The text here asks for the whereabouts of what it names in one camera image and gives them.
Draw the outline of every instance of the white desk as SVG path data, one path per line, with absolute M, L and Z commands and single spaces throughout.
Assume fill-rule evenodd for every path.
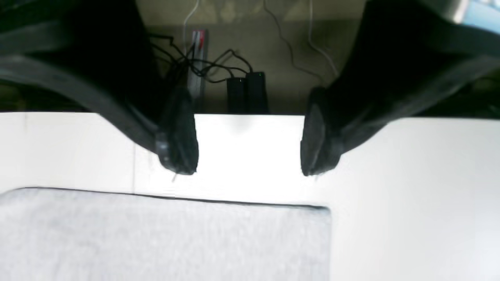
M 90 113 L 1 113 L 0 188 L 328 206 L 335 281 L 500 277 L 500 122 L 405 119 L 303 177 L 303 117 L 198 115 L 177 176 Z

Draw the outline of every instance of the gray towel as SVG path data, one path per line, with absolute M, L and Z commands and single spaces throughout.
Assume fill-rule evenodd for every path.
M 2 281 L 327 281 L 325 208 L 24 188 L 0 195 Z

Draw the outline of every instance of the white cable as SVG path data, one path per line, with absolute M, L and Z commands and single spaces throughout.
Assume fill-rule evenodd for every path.
M 339 76 L 339 71 L 337 70 L 337 67 L 335 66 L 334 61 L 332 58 L 322 49 L 318 48 L 318 46 L 314 45 L 313 43 L 313 0 L 309 0 L 309 36 L 308 36 L 308 41 L 309 41 L 309 46 L 317 51 L 318 53 L 322 54 L 326 60 L 328 61 L 328 64 L 330 64 L 331 70 L 336 76 Z
M 189 19 L 191 16 L 196 12 L 198 9 L 198 6 L 200 5 L 200 0 L 196 0 L 196 4 L 194 5 L 194 8 L 191 10 L 191 12 L 187 15 L 186 19 L 184 20 L 184 27 L 182 28 L 182 45 L 184 46 L 184 55 L 188 52 L 186 50 L 186 25 L 188 24 Z

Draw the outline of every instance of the gray fabric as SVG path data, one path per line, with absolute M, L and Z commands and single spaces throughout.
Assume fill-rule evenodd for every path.
M 25 188 L 0 196 L 0 280 L 327 281 L 325 208 Z

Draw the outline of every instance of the white surface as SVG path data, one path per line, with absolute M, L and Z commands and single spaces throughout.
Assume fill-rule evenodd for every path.
M 2 113 L 4 190 L 46 186 L 328 206 L 332 280 L 500 280 L 500 122 L 405 119 L 303 177 L 303 117 L 196 117 L 177 176 L 88 113 Z

